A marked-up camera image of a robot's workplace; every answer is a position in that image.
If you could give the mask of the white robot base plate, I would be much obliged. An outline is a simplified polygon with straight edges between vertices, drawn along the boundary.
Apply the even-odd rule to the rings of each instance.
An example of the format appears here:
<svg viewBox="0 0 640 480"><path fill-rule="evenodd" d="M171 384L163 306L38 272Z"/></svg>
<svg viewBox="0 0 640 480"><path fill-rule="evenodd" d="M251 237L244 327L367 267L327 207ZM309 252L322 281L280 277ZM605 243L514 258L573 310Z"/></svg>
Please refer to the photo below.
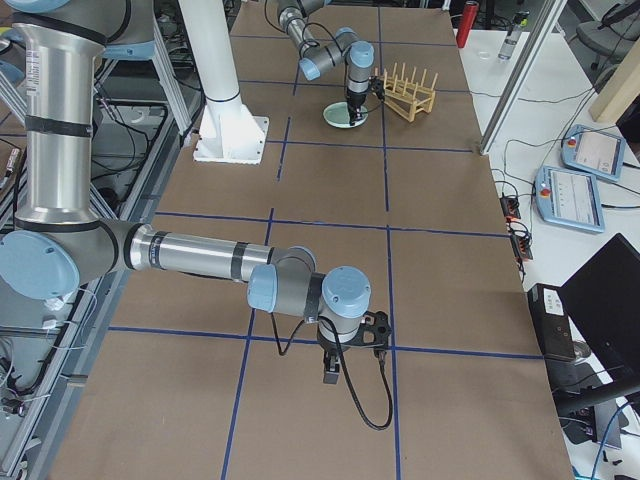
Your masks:
<svg viewBox="0 0 640 480"><path fill-rule="evenodd" d="M259 164L266 143L269 118L253 116L241 104L237 114L205 107L199 140L193 152L197 162Z"/></svg>

